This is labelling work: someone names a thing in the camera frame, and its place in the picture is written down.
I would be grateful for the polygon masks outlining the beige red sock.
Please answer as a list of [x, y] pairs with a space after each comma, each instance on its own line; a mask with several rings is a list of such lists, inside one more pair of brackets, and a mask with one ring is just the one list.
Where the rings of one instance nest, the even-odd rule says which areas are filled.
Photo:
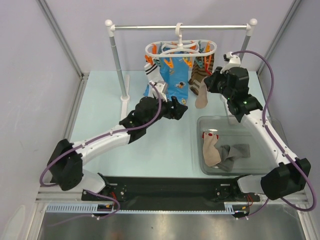
[[195, 107], [197, 109], [203, 109], [208, 104], [208, 97], [207, 97], [207, 86], [204, 81], [201, 82], [198, 90], [198, 95], [195, 101]]
[[204, 132], [202, 134], [203, 147], [202, 153], [204, 162], [208, 167], [214, 167], [221, 162], [221, 157], [216, 143], [218, 142], [219, 136], [212, 132]]

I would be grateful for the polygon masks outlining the grey sock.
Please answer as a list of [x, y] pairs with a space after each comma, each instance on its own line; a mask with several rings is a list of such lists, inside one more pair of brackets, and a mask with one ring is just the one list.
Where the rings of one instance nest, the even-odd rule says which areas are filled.
[[232, 160], [240, 158], [250, 158], [250, 145], [249, 144], [235, 144], [230, 147], [228, 157]]
[[230, 145], [222, 145], [217, 148], [220, 156], [220, 163], [217, 164], [217, 167], [225, 172], [231, 172], [234, 166], [235, 160], [228, 157], [230, 148]]

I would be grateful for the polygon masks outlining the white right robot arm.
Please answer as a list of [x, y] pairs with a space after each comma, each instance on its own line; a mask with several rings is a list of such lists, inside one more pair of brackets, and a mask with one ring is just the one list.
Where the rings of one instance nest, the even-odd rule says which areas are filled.
[[230, 194], [237, 201], [253, 192], [264, 194], [270, 200], [281, 199], [305, 188], [311, 164], [306, 158], [298, 158], [285, 145], [263, 114], [258, 99], [249, 93], [249, 80], [247, 69], [223, 70], [221, 66], [204, 79], [208, 92], [221, 95], [229, 112], [251, 133], [273, 166], [266, 175], [240, 177], [230, 188]]

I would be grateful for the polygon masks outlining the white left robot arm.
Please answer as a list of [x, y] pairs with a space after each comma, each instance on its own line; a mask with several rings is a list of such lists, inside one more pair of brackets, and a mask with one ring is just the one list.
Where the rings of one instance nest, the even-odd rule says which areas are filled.
[[188, 107], [179, 103], [175, 96], [169, 101], [146, 96], [111, 130], [74, 143], [66, 138], [60, 140], [47, 163], [53, 185], [62, 191], [79, 186], [99, 200], [107, 199], [110, 187], [106, 180], [99, 173], [84, 170], [83, 166], [109, 150], [137, 141], [161, 118], [180, 120], [187, 110]]

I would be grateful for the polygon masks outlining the white clip sock hanger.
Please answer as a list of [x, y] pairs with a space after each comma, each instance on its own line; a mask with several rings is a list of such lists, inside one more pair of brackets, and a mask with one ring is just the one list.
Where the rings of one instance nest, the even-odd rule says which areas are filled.
[[181, 22], [175, 26], [175, 41], [156, 41], [145, 47], [145, 60], [161, 68], [160, 58], [183, 58], [189, 68], [193, 67], [196, 57], [214, 54], [217, 44], [206, 39], [183, 40]]

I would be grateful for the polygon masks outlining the brown striped sock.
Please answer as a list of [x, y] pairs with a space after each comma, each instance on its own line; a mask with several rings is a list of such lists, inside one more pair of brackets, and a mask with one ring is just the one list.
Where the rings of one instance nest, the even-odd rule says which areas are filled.
[[209, 56], [195, 58], [188, 86], [196, 96], [199, 94], [200, 84], [203, 79], [213, 72], [214, 61], [214, 53]]

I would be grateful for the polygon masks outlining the blue cartoon print sock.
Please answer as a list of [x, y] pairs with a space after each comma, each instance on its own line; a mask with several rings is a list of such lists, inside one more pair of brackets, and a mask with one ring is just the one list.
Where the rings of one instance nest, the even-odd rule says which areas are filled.
[[163, 57], [159, 60], [160, 74], [167, 83], [167, 98], [177, 97], [181, 104], [186, 105], [189, 96], [189, 66], [182, 57]]

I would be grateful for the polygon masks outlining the white striped sock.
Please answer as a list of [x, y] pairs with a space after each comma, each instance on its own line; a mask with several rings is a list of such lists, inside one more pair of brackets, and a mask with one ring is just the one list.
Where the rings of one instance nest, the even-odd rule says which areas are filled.
[[[144, 66], [144, 71], [147, 77], [148, 82], [152, 81], [152, 82], [159, 82], [159, 81], [163, 81], [163, 77], [161, 76], [160, 73], [160, 68], [155, 64], [151, 64], [151, 63], [147, 63]], [[147, 87], [144, 91], [144, 96], [145, 97], [152, 97], [153, 95], [150, 93], [151, 87], [149, 85], [149, 83], [147, 83]]]

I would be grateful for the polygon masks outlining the clear plastic bin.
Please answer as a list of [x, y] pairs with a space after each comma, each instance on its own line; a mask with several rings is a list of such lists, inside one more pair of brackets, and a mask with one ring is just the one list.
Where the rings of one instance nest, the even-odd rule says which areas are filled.
[[[201, 116], [196, 131], [199, 166], [205, 175], [265, 175], [275, 167], [252, 134], [240, 123], [230, 123], [226, 116]], [[214, 166], [205, 163], [203, 133], [218, 135], [214, 147], [221, 154], [221, 162]]]

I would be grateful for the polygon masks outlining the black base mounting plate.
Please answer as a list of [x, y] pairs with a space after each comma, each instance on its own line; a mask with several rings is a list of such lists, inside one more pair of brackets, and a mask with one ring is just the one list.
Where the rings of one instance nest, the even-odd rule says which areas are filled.
[[259, 202], [242, 193], [233, 178], [111, 177], [101, 194], [116, 197], [128, 211], [223, 211], [225, 202]]

